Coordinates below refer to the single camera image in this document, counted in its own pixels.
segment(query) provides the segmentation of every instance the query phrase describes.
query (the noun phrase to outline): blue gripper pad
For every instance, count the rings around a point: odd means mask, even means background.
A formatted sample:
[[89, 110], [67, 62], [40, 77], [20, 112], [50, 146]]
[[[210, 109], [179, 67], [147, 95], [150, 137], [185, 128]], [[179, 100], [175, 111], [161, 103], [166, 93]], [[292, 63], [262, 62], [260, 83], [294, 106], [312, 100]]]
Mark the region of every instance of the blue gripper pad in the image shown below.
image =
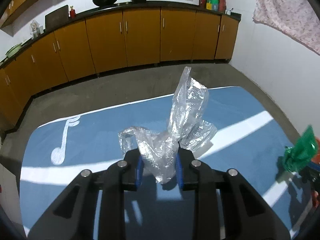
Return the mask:
[[139, 157], [137, 169], [136, 169], [136, 187], [138, 188], [142, 184], [142, 174], [143, 174], [143, 160]]
[[179, 188], [183, 189], [183, 185], [184, 185], [184, 183], [183, 183], [183, 172], [182, 172], [182, 165], [181, 165], [179, 154], [177, 154], [177, 157], [176, 157], [175, 168], [176, 168], [177, 183], [179, 185]]

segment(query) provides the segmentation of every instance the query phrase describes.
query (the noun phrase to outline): music note drawing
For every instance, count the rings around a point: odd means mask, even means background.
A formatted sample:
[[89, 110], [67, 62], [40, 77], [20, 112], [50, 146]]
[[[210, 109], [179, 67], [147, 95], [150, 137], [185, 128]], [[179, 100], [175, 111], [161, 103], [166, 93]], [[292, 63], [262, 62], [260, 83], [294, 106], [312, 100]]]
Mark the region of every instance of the music note drawing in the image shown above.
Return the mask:
[[55, 149], [53, 149], [53, 151], [51, 153], [52, 164], [60, 165], [63, 163], [65, 155], [66, 155], [68, 128], [78, 125], [80, 123], [79, 119], [80, 119], [80, 116], [76, 116], [76, 117], [70, 118], [66, 121], [66, 124], [63, 129], [63, 134], [62, 134], [61, 147], [56, 147]]

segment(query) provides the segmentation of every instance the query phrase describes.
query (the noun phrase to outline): green plastic bag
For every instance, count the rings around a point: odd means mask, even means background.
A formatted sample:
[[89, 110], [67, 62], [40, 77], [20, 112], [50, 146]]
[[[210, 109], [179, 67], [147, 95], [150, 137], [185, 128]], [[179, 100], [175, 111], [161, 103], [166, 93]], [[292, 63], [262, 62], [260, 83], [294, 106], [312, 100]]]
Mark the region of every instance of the green plastic bag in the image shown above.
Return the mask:
[[318, 152], [318, 143], [309, 125], [294, 147], [284, 151], [283, 166], [286, 171], [301, 171]]

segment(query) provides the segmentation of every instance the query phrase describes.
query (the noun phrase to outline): silver screw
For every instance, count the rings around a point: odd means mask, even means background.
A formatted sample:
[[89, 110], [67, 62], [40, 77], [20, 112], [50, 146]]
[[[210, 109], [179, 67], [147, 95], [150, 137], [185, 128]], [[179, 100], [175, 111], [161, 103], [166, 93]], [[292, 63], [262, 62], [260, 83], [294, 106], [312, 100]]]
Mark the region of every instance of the silver screw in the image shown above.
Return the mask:
[[123, 160], [122, 161], [118, 161], [118, 166], [123, 168], [123, 167], [127, 166], [127, 162], [123, 161]]
[[236, 169], [230, 169], [230, 170], [228, 171], [228, 173], [229, 173], [231, 176], [236, 176], [236, 175], [238, 175], [238, 171], [237, 171]]
[[192, 166], [195, 166], [195, 167], [199, 167], [199, 166], [201, 165], [201, 161], [199, 161], [199, 160], [193, 160], [193, 161], [191, 162], [191, 165], [192, 165]]
[[88, 177], [90, 175], [90, 170], [83, 170], [81, 171], [81, 176], [82, 177]]

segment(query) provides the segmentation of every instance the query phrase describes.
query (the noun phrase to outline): gray floor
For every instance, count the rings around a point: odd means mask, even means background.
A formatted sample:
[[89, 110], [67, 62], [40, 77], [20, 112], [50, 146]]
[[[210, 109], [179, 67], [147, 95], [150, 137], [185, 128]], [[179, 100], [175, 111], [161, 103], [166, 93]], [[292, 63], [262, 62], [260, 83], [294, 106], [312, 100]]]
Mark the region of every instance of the gray floor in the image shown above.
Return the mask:
[[173, 93], [183, 68], [208, 88], [240, 86], [257, 98], [280, 124], [290, 141], [298, 132], [279, 107], [252, 81], [229, 64], [183, 64], [128, 71], [85, 81], [34, 99], [17, 132], [8, 134], [0, 162], [20, 180], [24, 151], [31, 133], [41, 124], [60, 117]]

